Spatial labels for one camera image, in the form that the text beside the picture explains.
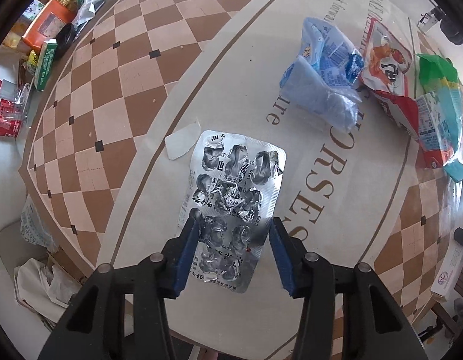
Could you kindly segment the silver foil blister pack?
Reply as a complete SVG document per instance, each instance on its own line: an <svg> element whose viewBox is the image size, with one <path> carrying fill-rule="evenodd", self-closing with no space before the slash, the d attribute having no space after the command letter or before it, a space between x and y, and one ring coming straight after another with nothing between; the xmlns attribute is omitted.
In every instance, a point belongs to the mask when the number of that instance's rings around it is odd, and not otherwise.
<svg viewBox="0 0 463 360"><path fill-rule="evenodd" d="M206 130L194 148L179 226L196 219L191 274L236 293L248 289L274 215L287 155L265 141Z"/></svg>

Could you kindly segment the blue plastic wrapper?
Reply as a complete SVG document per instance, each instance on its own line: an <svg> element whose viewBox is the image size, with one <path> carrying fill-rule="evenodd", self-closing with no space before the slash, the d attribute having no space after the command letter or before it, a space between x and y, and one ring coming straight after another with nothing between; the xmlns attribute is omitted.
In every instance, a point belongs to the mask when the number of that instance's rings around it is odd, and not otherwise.
<svg viewBox="0 0 463 360"><path fill-rule="evenodd" d="M349 133L361 118L355 83L363 68L362 55L338 27L307 17L297 57L279 82L279 95Z"/></svg>

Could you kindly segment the red white snack pouch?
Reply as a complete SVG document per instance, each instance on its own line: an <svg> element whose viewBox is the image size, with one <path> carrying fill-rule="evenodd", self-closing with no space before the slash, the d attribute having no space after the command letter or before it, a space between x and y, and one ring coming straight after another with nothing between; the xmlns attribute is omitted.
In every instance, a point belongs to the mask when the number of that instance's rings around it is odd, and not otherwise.
<svg viewBox="0 0 463 360"><path fill-rule="evenodd" d="M373 18L366 36L360 81L371 90L386 115L417 140L419 106L423 94L419 67L412 48Z"/></svg>

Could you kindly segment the green white small box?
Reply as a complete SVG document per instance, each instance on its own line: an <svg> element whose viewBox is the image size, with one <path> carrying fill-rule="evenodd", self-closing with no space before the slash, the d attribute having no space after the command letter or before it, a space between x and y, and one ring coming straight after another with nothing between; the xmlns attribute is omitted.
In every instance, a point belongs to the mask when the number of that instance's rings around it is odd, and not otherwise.
<svg viewBox="0 0 463 360"><path fill-rule="evenodd" d="M42 44L33 81L33 85L37 92L44 91L47 85L57 48L58 43L56 39L47 39Z"/></svg>

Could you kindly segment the checkered table cloth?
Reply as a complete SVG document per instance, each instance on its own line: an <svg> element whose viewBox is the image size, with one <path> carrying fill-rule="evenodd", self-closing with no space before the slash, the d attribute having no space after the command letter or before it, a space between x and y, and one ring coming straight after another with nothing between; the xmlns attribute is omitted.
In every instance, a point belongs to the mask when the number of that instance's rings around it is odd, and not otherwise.
<svg viewBox="0 0 463 360"><path fill-rule="evenodd" d="M330 262L374 267L410 321L429 310L457 189L425 168L418 145L366 88L349 134L311 122L279 97L301 23L336 25L358 48L372 20L408 50L450 58L463 47L423 33L415 0L116 0L55 67L20 169L54 239L89 275L125 267L177 231L190 156L165 138L188 125L285 150L275 213Z"/></svg>

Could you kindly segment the white plastic scrap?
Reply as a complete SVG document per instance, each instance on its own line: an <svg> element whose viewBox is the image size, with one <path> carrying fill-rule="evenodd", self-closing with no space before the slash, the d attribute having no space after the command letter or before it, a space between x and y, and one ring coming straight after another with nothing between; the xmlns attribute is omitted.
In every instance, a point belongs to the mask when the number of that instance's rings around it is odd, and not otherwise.
<svg viewBox="0 0 463 360"><path fill-rule="evenodd" d="M171 133L165 138L168 159L174 161L184 156L196 144L202 133L202 126L196 119L193 123Z"/></svg>

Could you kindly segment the white toothpaste box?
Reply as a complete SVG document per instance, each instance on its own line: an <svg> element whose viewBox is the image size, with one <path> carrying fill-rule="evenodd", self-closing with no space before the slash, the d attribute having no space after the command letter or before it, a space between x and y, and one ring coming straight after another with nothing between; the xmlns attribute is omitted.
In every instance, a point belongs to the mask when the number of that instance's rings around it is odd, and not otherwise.
<svg viewBox="0 0 463 360"><path fill-rule="evenodd" d="M462 267L463 246L452 239L431 286L432 295L438 302L448 300L454 286L458 282Z"/></svg>

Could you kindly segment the red packet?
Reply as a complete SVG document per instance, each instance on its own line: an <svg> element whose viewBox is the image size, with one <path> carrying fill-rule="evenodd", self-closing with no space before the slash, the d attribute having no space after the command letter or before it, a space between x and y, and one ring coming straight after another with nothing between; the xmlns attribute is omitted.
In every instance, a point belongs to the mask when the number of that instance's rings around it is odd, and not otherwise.
<svg viewBox="0 0 463 360"><path fill-rule="evenodd" d="M16 138L22 127L23 113L13 102L0 98L0 136Z"/></svg>

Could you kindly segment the green blue snack bag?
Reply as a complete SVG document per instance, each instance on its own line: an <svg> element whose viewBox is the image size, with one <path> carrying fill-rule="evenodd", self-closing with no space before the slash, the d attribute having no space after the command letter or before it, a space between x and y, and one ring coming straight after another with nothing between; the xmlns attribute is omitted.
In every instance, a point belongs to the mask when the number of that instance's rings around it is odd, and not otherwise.
<svg viewBox="0 0 463 360"><path fill-rule="evenodd" d="M419 144L427 167L442 167L463 180L463 93L453 64L439 55L418 54Z"/></svg>

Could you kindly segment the orange box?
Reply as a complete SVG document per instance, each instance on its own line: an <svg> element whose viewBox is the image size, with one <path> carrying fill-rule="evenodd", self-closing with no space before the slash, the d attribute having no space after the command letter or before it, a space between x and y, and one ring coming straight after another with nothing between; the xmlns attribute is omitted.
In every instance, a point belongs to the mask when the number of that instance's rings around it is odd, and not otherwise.
<svg viewBox="0 0 463 360"><path fill-rule="evenodd" d="M54 39L66 24L72 22L75 15L75 10L64 7L56 0L49 0L31 22L22 40L35 52L39 52L44 41Z"/></svg>

